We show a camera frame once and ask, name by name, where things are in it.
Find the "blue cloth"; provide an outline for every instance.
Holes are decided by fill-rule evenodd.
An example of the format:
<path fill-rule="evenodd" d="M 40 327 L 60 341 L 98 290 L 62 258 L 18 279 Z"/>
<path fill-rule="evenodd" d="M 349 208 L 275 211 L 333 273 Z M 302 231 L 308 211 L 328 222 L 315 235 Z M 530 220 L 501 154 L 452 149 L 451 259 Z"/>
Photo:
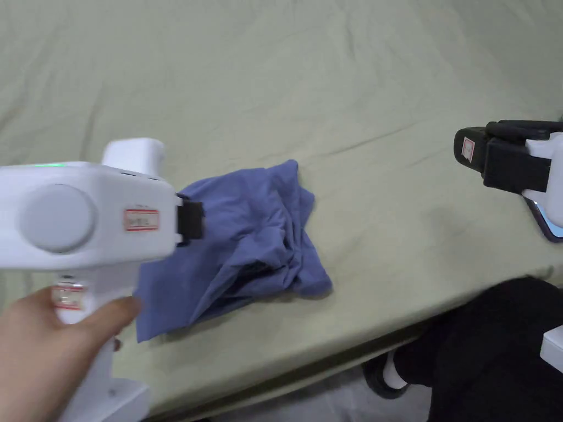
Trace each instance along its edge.
<path fill-rule="evenodd" d="M 284 290 L 331 291 L 303 229 L 315 197 L 299 186 L 296 161 L 201 180 L 182 193 L 203 203 L 204 239 L 141 266 L 139 342 Z"/>

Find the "gray button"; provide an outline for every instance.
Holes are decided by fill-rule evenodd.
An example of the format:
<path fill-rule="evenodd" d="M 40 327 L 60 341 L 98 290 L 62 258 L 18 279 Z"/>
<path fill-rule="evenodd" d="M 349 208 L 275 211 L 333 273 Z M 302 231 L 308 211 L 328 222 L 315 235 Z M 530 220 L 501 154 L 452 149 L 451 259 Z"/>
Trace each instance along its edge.
<path fill-rule="evenodd" d="M 90 239 L 96 226 L 95 207 L 82 191 L 47 185 L 32 192 L 20 209 L 22 235 L 36 247 L 70 252 Z"/>

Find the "white sticker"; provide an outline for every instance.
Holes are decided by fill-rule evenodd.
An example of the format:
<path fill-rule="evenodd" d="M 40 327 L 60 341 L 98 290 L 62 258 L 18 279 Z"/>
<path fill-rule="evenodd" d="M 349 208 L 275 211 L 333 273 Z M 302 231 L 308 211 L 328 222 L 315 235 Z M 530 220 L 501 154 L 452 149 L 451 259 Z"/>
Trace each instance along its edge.
<path fill-rule="evenodd" d="M 126 209 L 125 231 L 155 231 L 160 226 L 157 209 Z"/>
<path fill-rule="evenodd" d="M 53 303 L 56 308 L 81 311 L 86 287 L 72 281 L 59 281 L 52 288 Z"/>
<path fill-rule="evenodd" d="M 473 160 L 474 150 L 475 150 L 475 143 L 471 139 L 465 138 L 463 140 L 463 150 L 461 152 L 461 155 L 463 155 L 465 158 L 469 160 L 469 162 L 471 162 Z"/>

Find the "white sock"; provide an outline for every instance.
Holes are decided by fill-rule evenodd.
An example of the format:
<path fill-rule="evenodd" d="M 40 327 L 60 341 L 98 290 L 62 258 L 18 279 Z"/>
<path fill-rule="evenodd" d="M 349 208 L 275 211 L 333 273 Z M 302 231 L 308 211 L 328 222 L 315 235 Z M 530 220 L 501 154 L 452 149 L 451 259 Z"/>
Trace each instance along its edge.
<path fill-rule="evenodd" d="M 395 363 L 393 361 L 394 356 L 394 350 L 387 354 L 387 362 L 385 363 L 385 367 L 383 368 L 383 380 L 389 387 L 400 390 L 408 383 L 397 373 L 397 369 L 395 368 Z"/>

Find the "green indicator light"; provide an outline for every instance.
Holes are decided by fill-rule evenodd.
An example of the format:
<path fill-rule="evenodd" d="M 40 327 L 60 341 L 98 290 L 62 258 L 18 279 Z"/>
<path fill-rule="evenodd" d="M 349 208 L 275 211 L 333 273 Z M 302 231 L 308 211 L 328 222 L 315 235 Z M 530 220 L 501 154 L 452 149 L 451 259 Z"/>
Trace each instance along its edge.
<path fill-rule="evenodd" d="M 64 163 L 36 164 L 35 167 L 66 167 Z"/>

